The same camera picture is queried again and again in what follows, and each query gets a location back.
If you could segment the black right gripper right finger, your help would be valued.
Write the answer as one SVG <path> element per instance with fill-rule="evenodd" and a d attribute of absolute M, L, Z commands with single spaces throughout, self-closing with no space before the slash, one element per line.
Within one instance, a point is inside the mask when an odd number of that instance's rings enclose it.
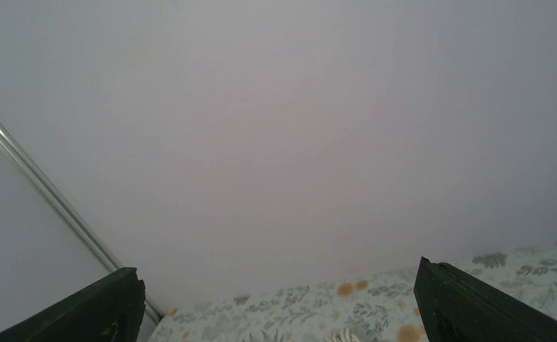
<path fill-rule="evenodd" d="M 557 320 L 448 263 L 422 257 L 414 294 L 430 341 L 557 341 Z"/>

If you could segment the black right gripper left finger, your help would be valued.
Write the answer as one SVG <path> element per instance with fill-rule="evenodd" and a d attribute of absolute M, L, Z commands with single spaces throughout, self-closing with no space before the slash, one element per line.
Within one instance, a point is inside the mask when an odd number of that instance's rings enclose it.
<path fill-rule="evenodd" d="M 145 283 L 123 267 L 0 332 L 0 341 L 136 341 Z"/>

